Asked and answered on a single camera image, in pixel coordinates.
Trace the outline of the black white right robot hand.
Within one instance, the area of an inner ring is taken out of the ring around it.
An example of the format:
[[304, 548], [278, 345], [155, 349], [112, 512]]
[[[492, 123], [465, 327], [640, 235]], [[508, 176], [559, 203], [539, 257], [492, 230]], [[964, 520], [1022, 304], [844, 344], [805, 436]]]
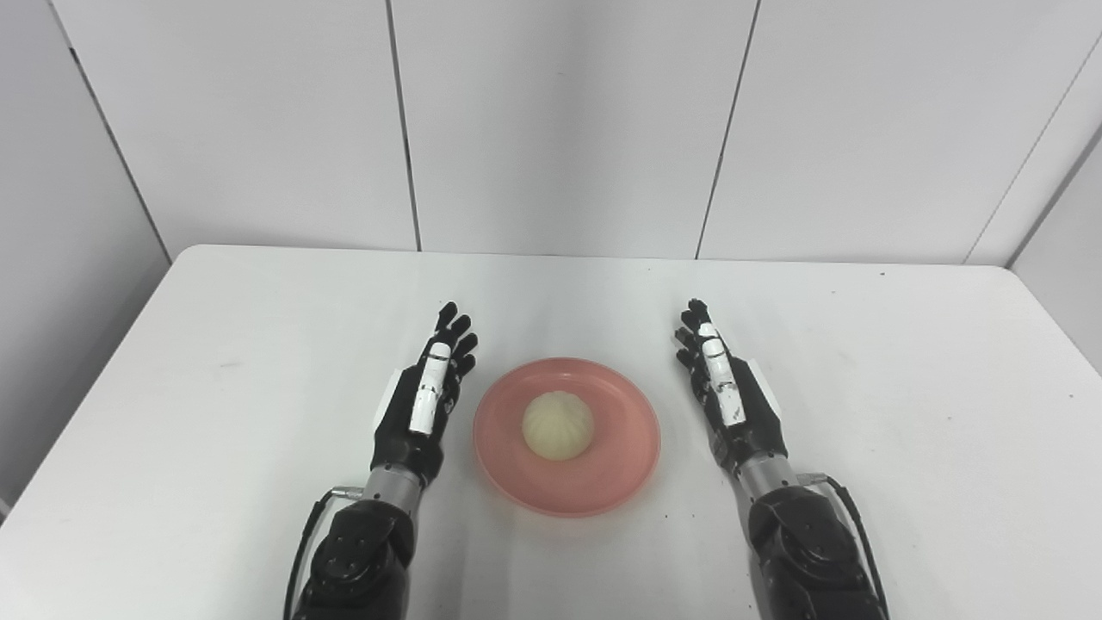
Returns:
[[754, 456], [786, 456], [782, 421], [752, 366], [734, 356], [709, 315], [706, 303], [689, 300], [674, 331], [676, 358], [709, 425], [709, 448], [720, 468], [735, 474]]

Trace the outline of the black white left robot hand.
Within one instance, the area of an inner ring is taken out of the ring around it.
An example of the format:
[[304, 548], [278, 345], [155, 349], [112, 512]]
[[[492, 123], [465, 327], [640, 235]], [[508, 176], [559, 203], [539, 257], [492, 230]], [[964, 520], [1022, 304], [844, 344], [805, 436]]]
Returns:
[[443, 435], [476, 365], [479, 337], [453, 300], [437, 311], [436, 325], [414, 365], [401, 370], [383, 417], [375, 427], [371, 468], [401, 466], [422, 487], [443, 466]]

